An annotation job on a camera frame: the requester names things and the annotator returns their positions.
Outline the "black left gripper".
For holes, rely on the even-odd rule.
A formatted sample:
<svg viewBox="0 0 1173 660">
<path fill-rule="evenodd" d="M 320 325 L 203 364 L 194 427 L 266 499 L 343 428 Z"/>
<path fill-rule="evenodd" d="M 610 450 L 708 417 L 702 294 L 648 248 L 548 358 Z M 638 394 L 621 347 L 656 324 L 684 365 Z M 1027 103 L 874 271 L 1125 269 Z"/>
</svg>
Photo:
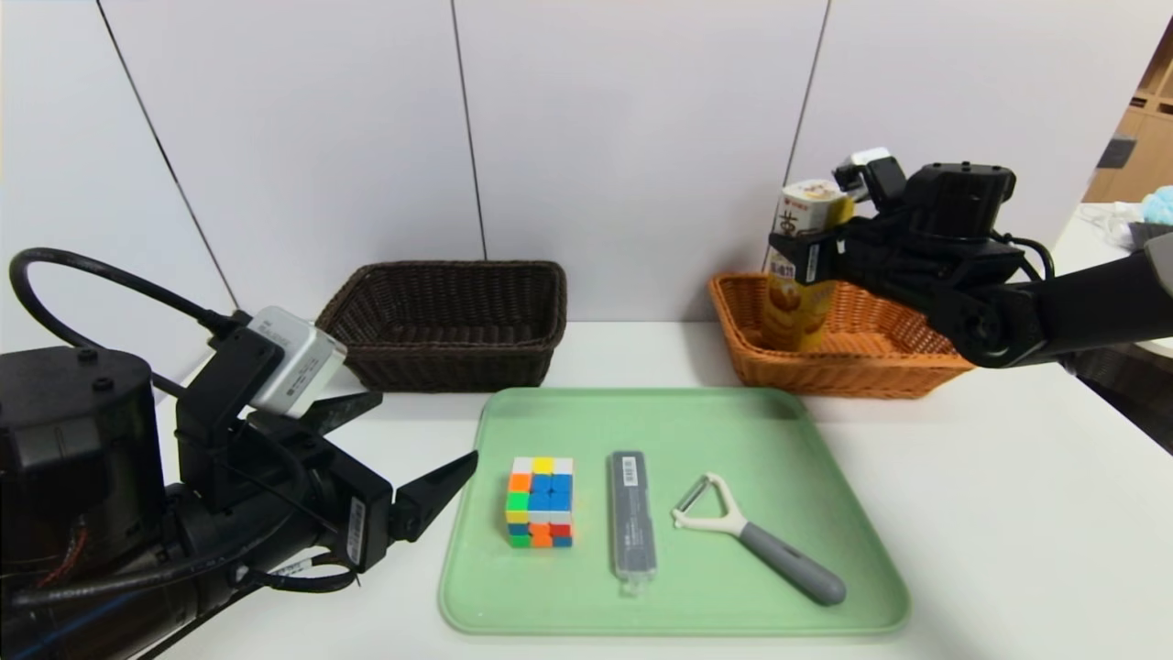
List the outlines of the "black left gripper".
<svg viewBox="0 0 1173 660">
<path fill-rule="evenodd" d="M 328 442 L 378 408 L 381 392 L 318 400 L 301 419 L 194 415 L 194 554 L 202 593 L 346 588 L 389 544 L 414 543 L 477 472 L 473 450 L 395 489 Z"/>
</svg>

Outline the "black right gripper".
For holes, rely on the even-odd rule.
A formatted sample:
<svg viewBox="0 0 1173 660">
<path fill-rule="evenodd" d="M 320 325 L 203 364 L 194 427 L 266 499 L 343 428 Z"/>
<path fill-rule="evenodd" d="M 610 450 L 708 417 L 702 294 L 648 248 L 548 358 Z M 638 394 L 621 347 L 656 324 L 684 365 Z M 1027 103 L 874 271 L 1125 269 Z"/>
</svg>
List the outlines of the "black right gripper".
<svg viewBox="0 0 1173 660">
<path fill-rule="evenodd" d="M 854 216 L 823 233 L 768 234 L 804 284 L 846 281 L 887 300 L 918 300 L 920 247 L 901 215 Z"/>
</svg>

